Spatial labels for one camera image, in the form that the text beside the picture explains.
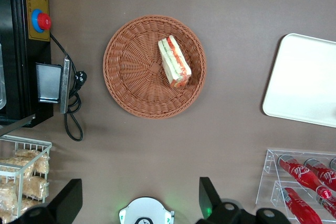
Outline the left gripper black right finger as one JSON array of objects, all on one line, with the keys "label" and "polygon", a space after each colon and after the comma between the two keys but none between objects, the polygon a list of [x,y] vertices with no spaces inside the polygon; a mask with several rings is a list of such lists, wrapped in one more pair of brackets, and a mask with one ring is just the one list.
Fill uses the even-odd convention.
[{"label": "left gripper black right finger", "polygon": [[234,201],[221,200],[208,177],[199,179],[199,206],[203,218],[197,223],[289,223],[287,217],[272,208],[260,208],[256,214],[248,213]]}]

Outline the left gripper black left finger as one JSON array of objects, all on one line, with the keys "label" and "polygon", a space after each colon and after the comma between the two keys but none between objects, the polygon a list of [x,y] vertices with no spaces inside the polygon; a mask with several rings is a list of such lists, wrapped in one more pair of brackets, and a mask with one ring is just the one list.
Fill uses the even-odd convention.
[{"label": "left gripper black left finger", "polygon": [[14,224],[73,223],[83,205],[82,180],[71,179],[47,205],[29,208]]}]

